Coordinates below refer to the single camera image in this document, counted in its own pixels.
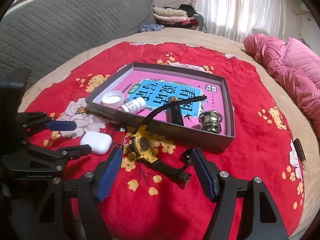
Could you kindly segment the grey quilted sofa cover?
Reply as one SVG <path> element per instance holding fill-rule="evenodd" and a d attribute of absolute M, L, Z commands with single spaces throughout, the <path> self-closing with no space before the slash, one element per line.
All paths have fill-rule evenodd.
<path fill-rule="evenodd" d="M 29 68 L 28 86 L 76 55 L 153 24 L 154 0 L 34 0 L 1 20 L 1 77 Z"/>

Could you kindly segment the blanket brand label tag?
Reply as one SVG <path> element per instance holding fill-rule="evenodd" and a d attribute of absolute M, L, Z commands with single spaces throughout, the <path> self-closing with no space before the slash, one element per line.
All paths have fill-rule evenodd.
<path fill-rule="evenodd" d="M 305 153 L 304 153 L 304 150 L 303 150 L 303 147 L 302 147 L 302 144 L 301 144 L 300 140 L 298 138 L 296 138 L 293 141 L 293 145 L 294 145 L 295 150 L 297 152 L 297 157 L 300 160 L 300 162 L 302 163 L 302 169 L 303 169 L 303 171 L 305 171 L 305 169 L 306 169 L 306 166 L 305 166 L 306 157 L 305 157 Z"/>

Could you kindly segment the blue patterned cloth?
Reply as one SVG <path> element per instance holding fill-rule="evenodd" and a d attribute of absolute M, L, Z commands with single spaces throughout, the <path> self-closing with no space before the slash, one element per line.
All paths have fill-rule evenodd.
<path fill-rule="evenodd" d="M 141 25 L 138 28 L 139 33 L 144 33 L 144 32 L 154 32 L 154 31 L 160 31 L 164 29 L 164 25 L 159 25 L 159 24 L 146 24 L 146 25 Z"/>

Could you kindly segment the white earbuds case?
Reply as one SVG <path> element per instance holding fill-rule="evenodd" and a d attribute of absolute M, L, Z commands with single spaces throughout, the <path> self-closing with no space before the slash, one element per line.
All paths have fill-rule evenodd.
<path fill-rule="evenodd" d="M 89 145 L 92 153 L 105 155 L 112 145 L 112 137 L 105 133 L 89 131 L 81 138 L 80 145 Z"/>

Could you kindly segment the white pill bottle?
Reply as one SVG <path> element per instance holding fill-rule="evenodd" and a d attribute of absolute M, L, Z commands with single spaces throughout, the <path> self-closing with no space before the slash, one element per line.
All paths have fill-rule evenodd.
<path fill-rule="evenodd" d="M 121 105 L 120 109 L 126 113 L 137 114 L 146 108 L 146 101 L 142 97 L 130 100 Z"/>

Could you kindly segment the pink Chinese workbook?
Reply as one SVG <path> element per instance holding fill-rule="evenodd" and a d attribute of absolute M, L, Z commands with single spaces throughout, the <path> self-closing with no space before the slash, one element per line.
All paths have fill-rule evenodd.
<path fill-rule="evenodd" d="M 181 105 L 185 127 L 200 128 L 199 116 L 203 111 L 215 110 L 221 113 L 221 135 L 227 134 L 226 117 L 222 96 L 222 82 L 200 77 L 201 72 L 193 75 L 178 72 L 164 72 L 133 68 L 123 74 L 116 81 L 107 79 L 103 84 L 103 91 L 94 99 L 101 103 L 104 94 L 110 91 L 121 91 L 125 101 L 142 97 L 146 101 L 146 108 L 138 113 L 147 116 L 152 110 L 169 102 L 170 97 L 178 100 L 205 95 L 206 100 Z"/>

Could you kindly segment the white jar lid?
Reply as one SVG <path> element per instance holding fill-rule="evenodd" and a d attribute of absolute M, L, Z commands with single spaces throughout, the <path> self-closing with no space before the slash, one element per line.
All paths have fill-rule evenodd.
<path fill-rule="evenodd" d="M 103 95 L 102 105 L 117 109 L 124 104 L 124 94 L 121 91 L 110 91 Z"/>

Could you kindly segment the black rectangular lighter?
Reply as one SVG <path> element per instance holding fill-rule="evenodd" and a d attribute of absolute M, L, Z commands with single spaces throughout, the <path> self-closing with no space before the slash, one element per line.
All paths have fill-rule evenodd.
<path fill-rule="evenodd" d="M 170 107 L 171 123 L 184 126 L 182 111 L 180 104 L 175 104 Z"/>

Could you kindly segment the yellow black wristwatch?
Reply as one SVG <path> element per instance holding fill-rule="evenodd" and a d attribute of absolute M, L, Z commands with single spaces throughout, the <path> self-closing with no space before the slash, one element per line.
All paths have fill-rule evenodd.
<path fill-rule="evenodd" d="M 181 171 L 180 168 L 174 168 L 161 160 L 154 154 L 151 147 L 151 141 L 146 135 L 146 129 L 155 116 L 162 111 L 169 109 L 175 104 L 185 105 L 193 102 L 206 100 L 207 96 L 195 96 L 193 98 L 171 101 L 157 109 L 151 111 L 130 135 L 129 149 L 137 160 L 140 160 L 145 166 L 158 171 L 168 177 L 171 181 L 184 188 L 191 178 L 191 174 Z"/>

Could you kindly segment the grey shallow cardboard box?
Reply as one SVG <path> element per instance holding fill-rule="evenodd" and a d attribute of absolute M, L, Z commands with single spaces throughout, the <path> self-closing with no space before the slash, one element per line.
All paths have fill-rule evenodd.
<path fill-rule="evenodd" d="M 106 102 L 106 94 L 119 91 L 125 102 L 143 98 L 146 107 L 128 113 Z M 183 100 L 183 124 L 173 124 L 171 109 L 162 110 L 148 122 L 147 130 L 201 147 L 223 152 L 235 138 L 234 110 L 224 77 L 199 70 L 150 63 L 131 63 L 118 70 L 93 92 L 85 102 L 90 112 L 138 127 L 154 109 Z"/>

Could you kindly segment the stack of folded clothes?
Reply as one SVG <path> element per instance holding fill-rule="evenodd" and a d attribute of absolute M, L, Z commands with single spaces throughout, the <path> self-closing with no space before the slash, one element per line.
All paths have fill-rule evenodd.
<path fill-rule="evenodd" d="M 153 15 L 158 25 L 165 28 L 183 28 L 203 31 L 203 16 L 191 5 L 182 4 L 176 8 L 153 7 Z"/>

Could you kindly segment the pink quilted jacket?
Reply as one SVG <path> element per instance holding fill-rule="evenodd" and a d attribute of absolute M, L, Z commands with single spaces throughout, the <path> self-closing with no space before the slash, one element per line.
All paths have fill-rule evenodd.
<path fill-rule="evenodd" d="M 244 48 L 286 90 L 319 135 L 319 56 L 295 38 L 286 43 L 264 34 L 246 37 Z"/>

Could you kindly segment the white curtain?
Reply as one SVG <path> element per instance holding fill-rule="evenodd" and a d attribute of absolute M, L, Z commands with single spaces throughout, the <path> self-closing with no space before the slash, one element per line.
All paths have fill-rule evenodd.
<path fill-rule="evenodd" d="M 283 38 L 286 0 L 193 0 L 204 31 L 242 43 L 252 34 Z"/>

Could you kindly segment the brass metal knob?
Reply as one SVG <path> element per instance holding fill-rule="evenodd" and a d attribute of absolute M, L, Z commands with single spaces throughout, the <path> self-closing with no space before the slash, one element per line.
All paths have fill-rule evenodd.
<path fill-rule="evenodd" d="M 199 116 L 200 129 L 202 131 L 220 134 L 222 131 L 222 120 L 223 117 L 218 111 L 204 111 Z"/>

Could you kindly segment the small black clip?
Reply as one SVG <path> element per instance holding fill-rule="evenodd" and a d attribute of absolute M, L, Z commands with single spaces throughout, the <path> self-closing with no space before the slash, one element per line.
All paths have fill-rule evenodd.
<path fill-rule="evenodd" d="M 182 153 L 180 157 L 180 160 L 183 162 L 183 166 L 180 168 L 181 171 L 185 171 L 192 164 L 192 150 L 192 148 L 188 148 Z"/>

